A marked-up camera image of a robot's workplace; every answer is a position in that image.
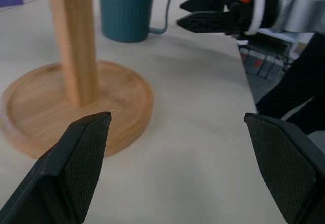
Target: ribbed ceramic mug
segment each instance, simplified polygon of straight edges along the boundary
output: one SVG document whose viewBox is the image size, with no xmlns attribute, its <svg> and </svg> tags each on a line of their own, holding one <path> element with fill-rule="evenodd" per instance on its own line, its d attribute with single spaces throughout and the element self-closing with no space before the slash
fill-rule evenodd
<svg viewBox="0 0 325 224">
<path fill-rule="evenodd" d="M 102 31 L 112 40 L 140 42 L 149 33 L 163 34 L 168 26 L 168 0 L 164 28 L 151 28 L 150 17 L 153 0 L 101 0 Z"/>
</svg>

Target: floor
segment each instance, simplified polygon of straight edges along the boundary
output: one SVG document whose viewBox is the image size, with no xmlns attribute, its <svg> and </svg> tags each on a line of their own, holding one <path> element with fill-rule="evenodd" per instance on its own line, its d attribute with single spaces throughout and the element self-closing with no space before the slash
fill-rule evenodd
<svg viewBox="0 0 325 224">
<path fill-rule="evenodd" d="M 271 82 L 255 75 L 247 74 L 250 89 L 252 91 L 255 102 L 258 102 L 268 91 L 270 91 L 279 82 Z M 298 111 L 295 108 L 285 115 L 284 119 L 289 118 L 292 114 Z M 325 152 L 325 131 L 317 131 L 308 136 L 323 152 Z"/>
</svg>

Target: wooden pole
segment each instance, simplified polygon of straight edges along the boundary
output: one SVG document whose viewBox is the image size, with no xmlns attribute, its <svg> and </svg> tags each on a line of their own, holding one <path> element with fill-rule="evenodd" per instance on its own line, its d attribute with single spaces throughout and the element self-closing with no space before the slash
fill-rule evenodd
<svg viewBox="0 0 325 224">
<path fill-rule="evenodd" d="M 49 0 L 66 94 L 76 106 L 99 98 L 92 0 Z"/>
</svg>

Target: mug handle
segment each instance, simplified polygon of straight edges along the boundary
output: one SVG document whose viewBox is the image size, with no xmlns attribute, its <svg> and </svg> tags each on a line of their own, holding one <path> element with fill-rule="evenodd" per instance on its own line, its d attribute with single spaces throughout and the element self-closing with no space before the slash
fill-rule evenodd
<svg viewBox="0 0 325 224">
<path fill-rule="evenodd" d="M 166 7 L 166 14 L 165 14 L 165 26 L 163 28 L 154 28 L 151 27 L 149 29 L 150 33 L 157 34 L 157 35 L 162 35 L 164 32 L 166 32 L 167 27 L 168 27 L 168 13 L 169 13 L 169 6 L 171 4 L 171 0 L 167 1 L 167 7 Z"/>
</svg>

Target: wooden stand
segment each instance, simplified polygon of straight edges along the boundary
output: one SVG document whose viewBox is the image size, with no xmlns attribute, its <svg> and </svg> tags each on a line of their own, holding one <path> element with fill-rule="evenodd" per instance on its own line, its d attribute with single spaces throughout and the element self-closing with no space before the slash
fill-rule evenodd
<svg viewBox="0 0 325 224">
<path fill-rule="evenodd" d="M 15 148 L 38 158 L 71 122 L 111 111 L 105 155 L 125 149 L 150 120 L 150 86 L 125 67 L 96 64 L 91 0 L 50 0 L 50 4 L 61 65 L 33 70 L 9 86 L 1 104 L 5 134 Z"/>
</svg>

